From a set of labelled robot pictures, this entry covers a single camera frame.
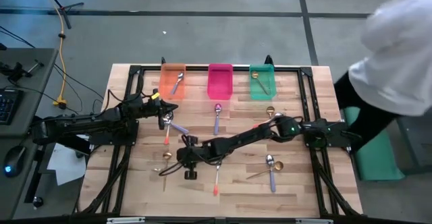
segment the white paper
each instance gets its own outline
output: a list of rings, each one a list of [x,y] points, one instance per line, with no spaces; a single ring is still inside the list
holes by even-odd
[[[84,176],[86,159],[84,157],[78,158],[74,150],[56,144],[47,169],[55,170],[57,185],[60,186]]]

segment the transparent plastic bin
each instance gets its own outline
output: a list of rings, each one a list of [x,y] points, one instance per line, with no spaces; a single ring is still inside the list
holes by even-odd
[[[258,73],[258,79],[252,77],[253,72]],[[251,65],[249,67],[249,79],[251,99],[271,100],[276,96],[275,68],[272,65]]]
[[[176,85],[178,75],[183,72],[183,79],[177,85],[174,94],[171,94]],[[182,100],[185,93],[186,64],[163,64],[161,66],[161,78],[159,79],[159,93],[165,100]]]
[[[230,64],[210,64],[207,94],[210,99],[229,100],[232,96],[233,68]]]

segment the orange container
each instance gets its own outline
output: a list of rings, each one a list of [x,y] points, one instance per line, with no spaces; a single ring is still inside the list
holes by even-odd
[[[183,78],[177,84],[180,73],[183,73]],[[165,63],[161,66],[161,79],[159,80],[159,93],[161,94],[162,99],[165,100],[183,99],[185,84],[186,84],[186,64]]]

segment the white shirt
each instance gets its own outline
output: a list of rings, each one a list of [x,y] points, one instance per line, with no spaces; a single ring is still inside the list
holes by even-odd
[[[370,16],[362,35],[373,53],[348,75],[361,99],[400,115],[432,106],[432,0],[393,0]]]

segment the yellow cable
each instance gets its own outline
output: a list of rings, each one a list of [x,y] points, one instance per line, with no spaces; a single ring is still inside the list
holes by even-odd
[[[61,24],[60,34],[64,35],[63,19],[61,18],[60,12],[57,9],[57,6],[56,6],[54,0],[49,0],[49,1],[51,2],[51,5],[53,6],[55,12],[57,12],[57,15],[59,16],[60,24]],[[60,55],[61,65],[63,66],[63,83],[61,85],[60,95],[57,98],[57,102],[53,102],[54,105],[58,105],[58,103],[66,103],[66,100],[63,99],[63,91],[65,89],[65,81],[66,81],[66,66],[65,66],[65,62],[63,60],[63,38],[62,37],[60,37],[59,55]]]

